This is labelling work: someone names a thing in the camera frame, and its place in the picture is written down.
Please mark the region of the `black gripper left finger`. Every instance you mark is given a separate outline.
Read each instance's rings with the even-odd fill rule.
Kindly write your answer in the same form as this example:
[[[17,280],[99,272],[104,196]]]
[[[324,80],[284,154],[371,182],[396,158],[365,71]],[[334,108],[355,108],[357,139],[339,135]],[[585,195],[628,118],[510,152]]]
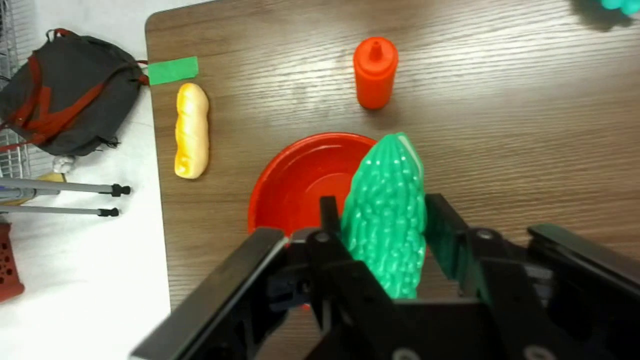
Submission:
[[[321,198],[321,226],[292,241],[281,269],[269,279],[269,309],[287,313],[310,304],[321,329],[305,360],[390,360],[394,343],[375,321],[394,317],[394,304],[372,272],[341,241],[334,196]]]

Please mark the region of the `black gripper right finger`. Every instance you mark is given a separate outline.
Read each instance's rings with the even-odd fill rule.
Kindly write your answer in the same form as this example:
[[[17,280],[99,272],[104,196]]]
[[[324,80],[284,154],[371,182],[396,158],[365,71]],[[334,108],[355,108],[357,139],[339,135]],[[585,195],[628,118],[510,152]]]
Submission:
[[[547,310],[553,272],[499,230],[471,226],[443,195],[427,196],[428,248],[443,274],[459,287],[451,300],[431,300],[436,315],[538,315]]]

